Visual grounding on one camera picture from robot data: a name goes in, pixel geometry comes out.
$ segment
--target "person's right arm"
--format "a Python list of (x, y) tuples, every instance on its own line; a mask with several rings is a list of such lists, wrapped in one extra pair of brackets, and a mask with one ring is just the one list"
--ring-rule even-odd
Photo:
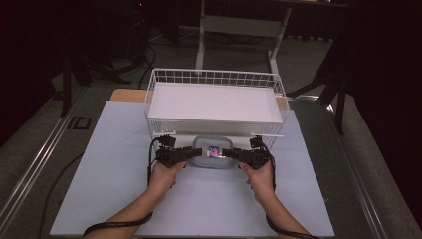
[[(273, 170), (269, 161), (258, 170), (254, 170), (243, 162), (240, 162), (239, 166), (249, 177), (247, 183), (250, 184), (252, 190), (254, 190), (255, 199), (261, 204), (264, 211), (267, 213), (267, 216), (275, 226), (286, 231), (310, 234), (307, 229), (289, 213), (274, 192)], [(279, 234), (279, 238), (290, 239), (294, 237)]]

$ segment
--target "person's left hand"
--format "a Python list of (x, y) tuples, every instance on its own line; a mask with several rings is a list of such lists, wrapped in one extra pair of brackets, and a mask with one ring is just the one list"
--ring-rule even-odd
[(156, 162), (152, 169), (151, 179), (145, 193), (154, 198), (156, 204), (165, 198), (165, 194), (170, 187), (176, 184), (176, 175), (183, 169), (186, 162), (179, 162), (171, 168), (165, 167), (160, 162)]

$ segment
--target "person's left arm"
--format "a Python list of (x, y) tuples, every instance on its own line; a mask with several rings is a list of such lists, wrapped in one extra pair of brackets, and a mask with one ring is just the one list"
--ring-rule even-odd
[[(155, 163), (151, 174), (151, 180), (146, 190), (133, 202), (123, 208), (119, 213), (106, 222), (127, 222), (145, 218), (165, 198), (165, 194), (176, 182), (177, 173), (184, 167), (185, 162), (180, 162), (171, 168), (167, 168), (160, 162)], [(118, 227), (95, 230), (86, 235), (86, 239), (95, 238), (127, 238), (133, 237), (139, 226)]]

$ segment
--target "forearm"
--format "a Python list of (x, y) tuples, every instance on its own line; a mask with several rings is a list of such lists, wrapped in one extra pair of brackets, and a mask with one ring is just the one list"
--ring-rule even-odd
[[(295, 217), (290, 214), (283, 203), (273, 193), (261, 201), (261, 205), (273, 224), (283, 230), (310, 234)], [(279, 234), (279, 238), (292, 238)]]
[[(128, 222), (145, 218), (158, 205), (159, 201), (146, 190), (142, 195), (127, 205), (119, 213), (108, 219), (106, 222)], [(95, 238), (132, 238), (139, 226), (118, 227), (96, 230), (88, 234), (87, 239)]]

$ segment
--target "white wire basket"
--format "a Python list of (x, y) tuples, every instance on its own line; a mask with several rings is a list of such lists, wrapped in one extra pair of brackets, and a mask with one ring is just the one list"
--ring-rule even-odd
[(219, 135), (245, 148), (260, 135), (271, 148), (290, 109), (279, 75), (234, 71), (156, 68), (145, 102), (151, 136), (176, 134), (179, 146)]

